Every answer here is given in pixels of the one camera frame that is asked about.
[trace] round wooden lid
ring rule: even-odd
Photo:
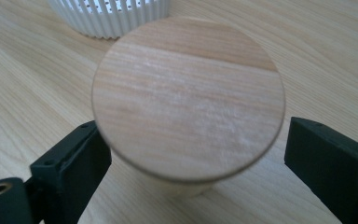
[[[236,174],[275,140],[280,75],[250,37],[190,18],[150,22],[118,40],[96,72],[99,130],[134,167],[179,182]]]

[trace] white plastic basket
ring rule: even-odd
[[[48,0],[51,8],[83,35],[116,38],[168,16],[170,0]]]

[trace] black object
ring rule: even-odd
[[[285,164],[342,223],[358,224],[358,143],[321,123],[292,118]]]
[[[77,223],[111,162],[95,121],[80,125],[31,164],[25,183],[0,180],[0,223]]]

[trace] light wood surface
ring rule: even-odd
[[[291,116],[358,141],[358,1],[172,0],[171,16],[229,24],[282,75],[286,114],[272,149],[241,175],[191,200],[145,191],[117,157],[80,223],[339,223],[283,164]],[[93,119],[91,84],[113,40],[71,30],[42,0],[0,0],[0,178]]]
[[[250,37],[213,21],[171,17],[127,34],[92,86],[98,127],[141,171],[212,182],[249,167],[281,128],[280,75]]]

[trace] wooden table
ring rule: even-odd
[[[193,199],[143,189],[116,156],[80,223],[339,223],[284,164],[289,119],[358,141],[358,1],[172,0],[171,16],[230,24],[275,62],[286,91],[281,134],[257,164]],[[0,0],[0,178],[93,119],[91,84],[114,40],[69,28],[41,0]]]

